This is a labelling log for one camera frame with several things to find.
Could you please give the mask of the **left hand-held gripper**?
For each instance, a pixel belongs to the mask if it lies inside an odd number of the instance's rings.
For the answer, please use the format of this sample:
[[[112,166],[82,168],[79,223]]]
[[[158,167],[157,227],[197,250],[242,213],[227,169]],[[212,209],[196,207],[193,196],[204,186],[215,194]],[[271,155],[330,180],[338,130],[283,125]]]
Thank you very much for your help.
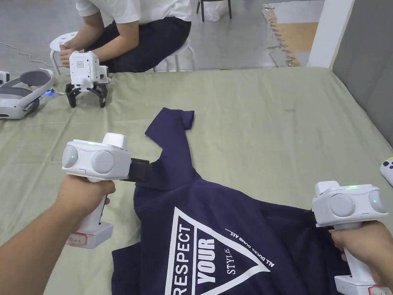
[[[131,157],[123,134],[106,133],[101,143],[74,139],[67,143],[62,158],[62,169],[69,175],[85,177],[89,182],[129,181],[145,182],[152,174],[147,160]],[[106,197],[70,234],[67,245],[93,249],[111,238],[113,225],[102,222]]]

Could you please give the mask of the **person's right hand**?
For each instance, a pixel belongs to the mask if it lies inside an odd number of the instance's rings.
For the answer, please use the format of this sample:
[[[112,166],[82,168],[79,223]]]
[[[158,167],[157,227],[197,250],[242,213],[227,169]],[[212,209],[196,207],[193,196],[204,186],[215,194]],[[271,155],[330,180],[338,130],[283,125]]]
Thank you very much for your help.
[[[358,229],[330,230],[334,245],[365,263],[374,281],[393,289],[393,237],[379,221],[364,222]]]

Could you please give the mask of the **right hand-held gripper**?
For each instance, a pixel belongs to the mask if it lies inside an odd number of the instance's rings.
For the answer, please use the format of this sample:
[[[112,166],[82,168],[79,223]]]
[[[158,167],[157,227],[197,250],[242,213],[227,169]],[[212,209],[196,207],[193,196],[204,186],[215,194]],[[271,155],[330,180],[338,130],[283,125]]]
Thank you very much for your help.
[[[358,229],[364,222],[388,217],[380,198],[380,190],[371,184],[340,186],[337,181],[315,185],[312,212],[316,227],[335,230]],[[350,275],[335,276],[337,291],[343,295],[387,295],[388,288],[379,286],[370,268],[344,249]]]

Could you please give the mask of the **person's left hand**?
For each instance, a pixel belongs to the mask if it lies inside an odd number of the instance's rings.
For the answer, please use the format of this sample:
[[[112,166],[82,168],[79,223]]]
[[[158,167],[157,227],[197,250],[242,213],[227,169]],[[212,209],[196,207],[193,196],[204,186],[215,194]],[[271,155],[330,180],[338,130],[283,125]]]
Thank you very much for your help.
[[[58,197],[51,211],[54,213],[54,232],[65,242],[68,236],[76,232],[89,214],[91,214],[108,194],[116,191],[112,181],[91,183],[84,177],[67,175],[63,179]]]

